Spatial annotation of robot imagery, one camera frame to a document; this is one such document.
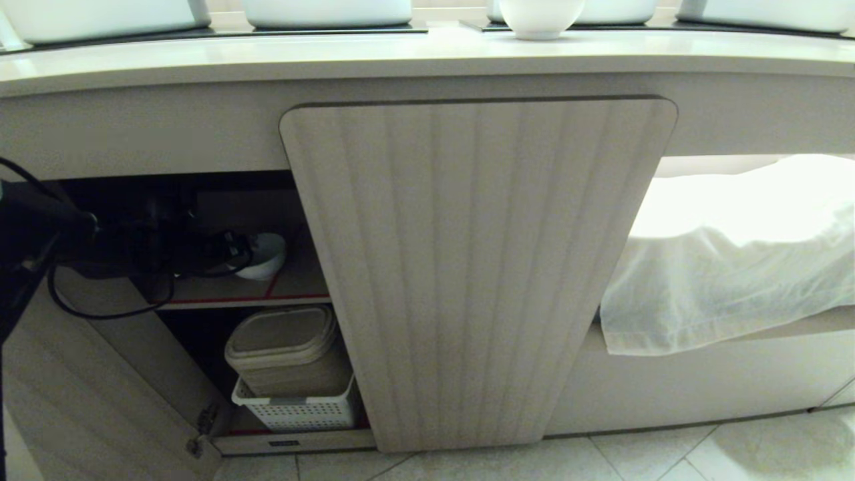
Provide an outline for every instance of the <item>white basin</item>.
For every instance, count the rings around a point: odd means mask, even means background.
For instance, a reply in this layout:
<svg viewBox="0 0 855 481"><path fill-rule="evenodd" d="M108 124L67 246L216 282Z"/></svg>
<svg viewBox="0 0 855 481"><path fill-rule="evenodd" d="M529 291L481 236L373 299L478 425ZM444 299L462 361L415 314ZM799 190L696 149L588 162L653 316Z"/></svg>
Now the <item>white basin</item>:
<svg viewBox="0 0 855 481"><path fill-rule="evenodd" d="M683 0L677 19L841 33L855 21L853 0Z"/></svg>
<svg viewBox="0 0 855 481"><path fill-rule="evenodd" d="M206 27L204 0L0 0L0 9L29 44L100 39Z"/></svg>
<svg viewBox="0 0 855 481"><path fill-rule="evenodd" d="M575 24L582 25L632 25L653 18L657 0L587 0ZM487 2L487 17L504 23L499 0Z"/></svg>
<svg viewBox="0 0 855 481"><path fill-rule="evenodd" d="M244 8L260 28L383 27L413 17L411 0L244 0Z"/></svg>

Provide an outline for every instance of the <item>tile floor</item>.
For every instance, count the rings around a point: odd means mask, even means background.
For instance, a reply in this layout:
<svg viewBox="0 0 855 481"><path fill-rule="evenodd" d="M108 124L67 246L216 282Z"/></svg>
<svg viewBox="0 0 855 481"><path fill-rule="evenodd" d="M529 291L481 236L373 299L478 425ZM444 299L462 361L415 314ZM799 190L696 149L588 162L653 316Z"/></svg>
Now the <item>tile floor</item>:
<svg viewBox="0 0 855 481"><path fill-rule="evenodd" d="M419 454L231 458L216 481L853 481L855 407L670 431Z"/></svg>

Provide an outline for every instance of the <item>open cabinet door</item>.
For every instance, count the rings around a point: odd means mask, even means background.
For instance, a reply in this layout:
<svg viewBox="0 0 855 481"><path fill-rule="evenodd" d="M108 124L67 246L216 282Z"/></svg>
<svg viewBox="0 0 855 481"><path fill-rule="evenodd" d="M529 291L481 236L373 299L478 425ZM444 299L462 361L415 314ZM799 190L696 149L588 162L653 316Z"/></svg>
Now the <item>open cabinet door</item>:
<svg viewBox="0 0 855 481"><path fill-rule="evenodd" d="M3 447L6 448L6 481L44 481L6 406L3 407L3 438Z"/></svg>
<svg viewBox="0 0 855 481"><path fill-rule="evenodd" d="M664 98L282 118L381 450L543 437L676 118Z"/></svg>
<svg viewBox="0 0 855 481"><path fill-rule="evenodd" d="M220 464L205 441L187 449L195 427L44 284L3 345L3 403L44 481L204 481Z"/></svg>

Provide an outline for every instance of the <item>countertop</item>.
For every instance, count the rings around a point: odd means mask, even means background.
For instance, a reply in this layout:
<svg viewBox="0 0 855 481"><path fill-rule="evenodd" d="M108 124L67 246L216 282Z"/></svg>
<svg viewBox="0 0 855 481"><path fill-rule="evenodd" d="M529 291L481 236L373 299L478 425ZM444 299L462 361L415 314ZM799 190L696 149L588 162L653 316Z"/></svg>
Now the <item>countertop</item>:
<svg viewBox="0 0 855 481"><path fill-rule="evenodd" d="M855 78L855 42L759 33L583 31L550 42L456 22L427 34L158 40L0 56L0 98L245 80L573 73Z"/></svg>

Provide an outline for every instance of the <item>storage container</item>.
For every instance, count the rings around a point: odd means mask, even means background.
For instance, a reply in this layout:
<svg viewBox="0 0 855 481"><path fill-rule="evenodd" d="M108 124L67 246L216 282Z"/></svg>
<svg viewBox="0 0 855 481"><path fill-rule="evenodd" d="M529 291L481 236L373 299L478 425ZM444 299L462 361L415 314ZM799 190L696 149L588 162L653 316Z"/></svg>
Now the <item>storage container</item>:
<svg viewBox="0 0 855 481"><path fill-rule="evenodd" d="M328 397L256 398L242 379L234 386L232 402L246 406L273 432L336 431L357 424L360 400L356 380L347 389Z"/></svg>
<svg viewBox="0 0 855 481"><path fill-rule="evenodd" d="M0 0L30 44L167 32L210 24L204 0Z"/></svg>
<svg viewBox="0 0 855 481"><path fill-rule="evenodd" d="M225 355L255 397L340 395L353 375L325 306L250 316L232 333Z"/></svg>
<svg viewBox="0 0 855 481"><path fill-rule="evenodd" d="M842 33L852 26L852 0L683 0L677 19Z"/></svg>
<svg viewBox="0 0 855 481"><path fill-rule="evenodd" d="M383 27L412 20L411 0L244 0L259 28Z"/></svg>
<svg viewBox="0 0 855 481"><path fill-rule="evenodd" d="M504 23L500 0L489 0L487 17ZM657 0L587 0L574 25L633 25L645 23L656 13Z"/></svg>

